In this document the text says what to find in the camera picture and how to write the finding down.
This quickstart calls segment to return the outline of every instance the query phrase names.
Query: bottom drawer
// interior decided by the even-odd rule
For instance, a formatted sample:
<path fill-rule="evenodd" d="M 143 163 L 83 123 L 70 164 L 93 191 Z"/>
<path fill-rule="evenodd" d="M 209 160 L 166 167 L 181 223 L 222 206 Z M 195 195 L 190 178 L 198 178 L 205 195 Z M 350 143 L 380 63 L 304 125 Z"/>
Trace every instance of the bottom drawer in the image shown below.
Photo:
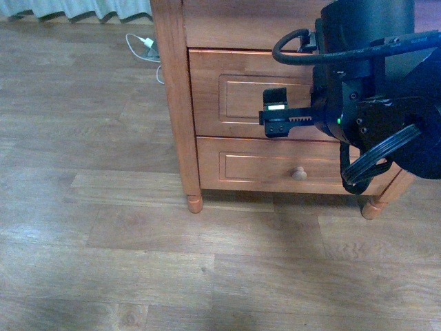
<path fill-rule="evenodd" d="M 197 143 L 202 188 L 347 194 L 338 142 L 198 137 Z M 380 194 L 399 170 L 393 165 L 365 194 Z"/>

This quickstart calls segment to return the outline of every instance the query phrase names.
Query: wooden nightstand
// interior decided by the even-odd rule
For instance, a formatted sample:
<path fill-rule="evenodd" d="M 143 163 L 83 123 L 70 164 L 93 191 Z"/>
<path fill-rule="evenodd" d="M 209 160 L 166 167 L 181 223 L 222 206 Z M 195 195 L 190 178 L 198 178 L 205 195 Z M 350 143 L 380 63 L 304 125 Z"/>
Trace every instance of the wooden nightstand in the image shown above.
<path fill-rule="evenodd" d="M 328 3 L 152 0 L 191 212 L 203 207 L 201 188 L 347 194 L 336 140 L 314 127 L 296 128 L 287 139 L 269 140 L 258 125 L 267 88 L 285 86 L 290 106 L 309 105 L 311 68 L 279 64 L 271 49 L 292 30 L 313 30 Z M 376 177 L 365 192 L 372 198 L 363 216 L 374 218 L 413 179 L 397 165 Z"/>

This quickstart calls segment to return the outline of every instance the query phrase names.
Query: white cable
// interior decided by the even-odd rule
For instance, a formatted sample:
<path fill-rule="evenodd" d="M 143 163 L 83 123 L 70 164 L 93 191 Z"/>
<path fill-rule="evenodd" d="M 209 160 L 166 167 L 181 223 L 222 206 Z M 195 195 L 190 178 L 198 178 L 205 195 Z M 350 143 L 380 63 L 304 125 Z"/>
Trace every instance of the white cable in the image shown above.
<path fill-rule="evenodd" d="M 138 38 L 140 41 L 143 42 L 144 45 L 146 45 L 146 46 L 149 47 L 149 48 L 152 47 L 153 41 L 152 41 L 151 39 L 149 39 L 149 38 L 143 39 L 143 38 L 141 38 L 141 37 L 139 37 L 139 36 L 137 36 L 137 35 L 135 35 L 135 34 L 127 33 L 127 34 L 125 35 L 125 41 L 127 42 L 127 45 L 129 46 L 129 49 L 132 51 L 132 53 L 133 53 L 133 55 L 134 55 L 135 57 L 137 57 L 137 58 L 139 58 L 139 59 L 141 59 L 141 60 L 144 60 L 144 61 L 149 61 L 149 62 L 154 62 L 154 63 L 161 63 L 161 61 L 159 61 L 159 60 L 146 59 L 145 57 L 140 57 L 139 55 L 137 55 L 137 53 L 135 53 L 135 51 L 133 50 L 132 45 L 130 45 L 130 42 L 129 42 L 129 36 L 133 36 L 133 37 Z M 162 66 L 159 66 L 158 69 L 156 69 L 156 80 L 158 81 L 158 83 L 164 85 L 164 82 L 161 81 L 160 78 L 159 78 L 159 70 L 161 69 L 161 67 L 162 67 Z"/>
<path fill-rule="evenodd" d="M 155 62 L 155 63 L 161 63 L 161 61 L 153 60 L 153 59 L 146 59 L 145 57 L 140 57 L 139 55 L 137 55 L 137 53 L 135 53 L 135 51 L 133 50 L 132 45 L 130 45 L 130 42 L 129 42 L 129 36 L 133 36 L 133 37 L 138 38 L 138 39 L 141 40 L 144 44 L 145 44 L 147 41 L 146 41 L 146 39 L 143 39 L 143 38 L 141 38 L 141 37 L 138 37 L 138 36 L 135 35 L 135 34 L 132 34 L 132 33 L 127 33 L 127 34 L 126 34 L 126 36 L 125 36 L 125 41 L 127 42 L 127 45 L 129 46 L 129 49 L 132 51 L 132 53 L 133 53 L 133 55 L 134 55 L 135 57 L 137 57 L 138 59 L 144 60 L 144 61 Z"/>
<path fill-rule="evenodd" d="M 162 68 L 162 66 L 159 66 L 158 69 L 156 69 L 156 80 L 157 80 L 160 84 L 163 84 L 163 85 L 164 85 L 164 82 L 161 81 L 161 80 L 159 79 L 159 70 L 160 70 L 161 68 Z"/>

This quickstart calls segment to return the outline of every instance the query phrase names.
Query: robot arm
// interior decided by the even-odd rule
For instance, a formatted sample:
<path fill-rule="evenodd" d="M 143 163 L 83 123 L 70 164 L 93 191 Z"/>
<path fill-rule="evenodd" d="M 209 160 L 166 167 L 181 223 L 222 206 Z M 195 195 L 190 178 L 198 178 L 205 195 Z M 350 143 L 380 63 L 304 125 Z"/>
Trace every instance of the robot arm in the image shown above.
<path fill-rule="evenodd" d="M 395 14 L 390 19 L 390 12 Z M 336 0 L 306 29 L 283 37 L 275 60 L 314 67 L 311 107 L 289 109 L 286 89 L 266 90 L 260 124 L 267 137 L 287 137 L 315 125 L 340 140 L 343 186 L 361 194 L 395 161 L 428 179 L 441 179 L 441 33 L 413 33 L 409 0 Z M 282 48 L 300 38 L 299 52 Z M 349 162 L 349 145 L 361 157 Z"/>

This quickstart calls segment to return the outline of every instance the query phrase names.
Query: charging cable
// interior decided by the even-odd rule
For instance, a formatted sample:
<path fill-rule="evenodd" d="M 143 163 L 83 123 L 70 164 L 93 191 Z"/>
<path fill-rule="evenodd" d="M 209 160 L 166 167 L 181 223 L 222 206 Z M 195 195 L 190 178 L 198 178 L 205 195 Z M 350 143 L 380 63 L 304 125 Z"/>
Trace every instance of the charging cable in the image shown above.
<path fill-rule="evenodd" d="M 137 36 L 135 34 L 132 33 L 127 33 L 125 35 L 125 41 L 127 42 L 127 45 L 129 46 L 130 51 L 132 52 L 132 54 L 137 57 L 138 59 L 144 60 L 144 61 L 149 61 L 149 62 L 154 62 L 154 63 L 161 63 L 161 61 L 159 61 L 156 58 L 148 58 L 148 57 L 142 57 L 141 55 L 138 55 L 132 48 L 132 45 L 130 45 L 130 41 L 129 41 L 129 36 L 133 36 L 136 37 L 137 39 L 139 39 L 144 45 L 145 47 L 152 49 L 152 46 L 154 44 L 154 41 L 151 40 L 150 38 L 141 38 L 140 36 Z M 161 79 L 159 78 L 159 70 L 161 70 L 162 66 L 159 66 L 158 69 L 156 69 L 156 80 L 160 83 L 164 85 L 164 82 L 161 81 Z"/>

